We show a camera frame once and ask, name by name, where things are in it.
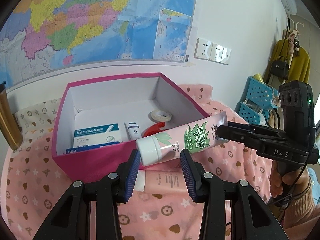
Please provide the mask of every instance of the gold bottle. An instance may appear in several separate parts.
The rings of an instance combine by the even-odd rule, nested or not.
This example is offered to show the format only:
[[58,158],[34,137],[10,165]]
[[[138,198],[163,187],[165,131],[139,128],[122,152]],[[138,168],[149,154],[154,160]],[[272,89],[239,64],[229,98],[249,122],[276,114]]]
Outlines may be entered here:
[[0,84],[0,130],[12,150],[17,150],[22,143],[22,134],[11,113],[5,82]]

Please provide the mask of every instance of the pink lotion tube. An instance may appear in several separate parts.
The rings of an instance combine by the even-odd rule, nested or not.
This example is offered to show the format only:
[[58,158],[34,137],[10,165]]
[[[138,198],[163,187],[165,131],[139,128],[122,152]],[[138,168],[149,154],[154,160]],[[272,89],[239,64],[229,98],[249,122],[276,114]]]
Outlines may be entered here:
[[187,193],[182,172],[138,171],[134,190],[151,194]]
[[136,140],[141,163],[148,166],[180,157],[187,149],[190,154],[228,142],[216,135],[216,128],[228,124],[226,112],[185,124]]

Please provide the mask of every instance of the electrical outlet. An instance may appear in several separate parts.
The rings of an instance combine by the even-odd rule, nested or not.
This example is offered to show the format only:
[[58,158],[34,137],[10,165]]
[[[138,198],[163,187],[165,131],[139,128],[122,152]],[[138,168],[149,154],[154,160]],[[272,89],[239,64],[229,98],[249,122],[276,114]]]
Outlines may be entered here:
[[221,57],[221,63],[225,65],[229,65],[230,62],[230,54],[231,54],[231,49],[224,48],[222,57]]
[[223,46],[213,43],[211,56],[209,60],[220,63],[222,59],[222,54],[223,54]]
[[195,58],[208,60],[212,50],[212,42],[198,38]]

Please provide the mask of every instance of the pink tablecloth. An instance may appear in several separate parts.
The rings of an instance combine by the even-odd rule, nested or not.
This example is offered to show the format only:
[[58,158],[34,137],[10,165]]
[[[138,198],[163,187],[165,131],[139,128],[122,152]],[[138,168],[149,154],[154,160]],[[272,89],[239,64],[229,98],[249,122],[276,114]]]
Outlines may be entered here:
[[[211,115],[226,111],[229,121],[245,123],[229,107],[210,99],[211,86],[181,87]],[[18,154],[8,152],[1,183],[1,210],[18,239],[33,238],[52,206],[71,184],[51,159],[51,136],[50,132],[31,140],[30,145]],[[271,160],[258,157],[255,151],[236,142],[192,156],[206,171],[217,174],[223,180],[237,182],[246,179],[264,201],[269,200]],[[178,159],[153,166],[152,169],[181,171]],[[229,222],[231,216],[228,202],[226,210],[226,222]],[[199,237],[203,205],[194,204],[188,194],[153,195],[134,191],[129,202],[121,204],[118,211],[124,240],[193,240]],[[91,238],[94,239],[94,219],[91,229]],[[231,239],[230,233],[229,226],[226,239]]]

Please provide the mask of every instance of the silver bolt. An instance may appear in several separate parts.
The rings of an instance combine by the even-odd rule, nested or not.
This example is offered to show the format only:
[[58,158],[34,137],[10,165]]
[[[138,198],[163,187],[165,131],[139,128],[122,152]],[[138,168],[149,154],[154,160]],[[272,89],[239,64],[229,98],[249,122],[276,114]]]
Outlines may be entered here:
[[205,178],[207,178],[207,179],[211,179],[211,178],[213,177],[213,175],[212,175],[211,172],[205,172],[205,173],[203,174],[203,176],[204,176]]
[[79,181],[79,180],[77,180],[77,181],[75,181],[75,182],[73,183],[73,186],[74,186],[74,187],[80,187],[81,185],[82,185],[82,182]]
[[109,179],[115,179],[116,177],[118,177],[118,174],[116,174],[115,172],[112,172],[108,175]]
[[246,187],[249,185],[249,183],[245,179],[241,179],[240,185]]

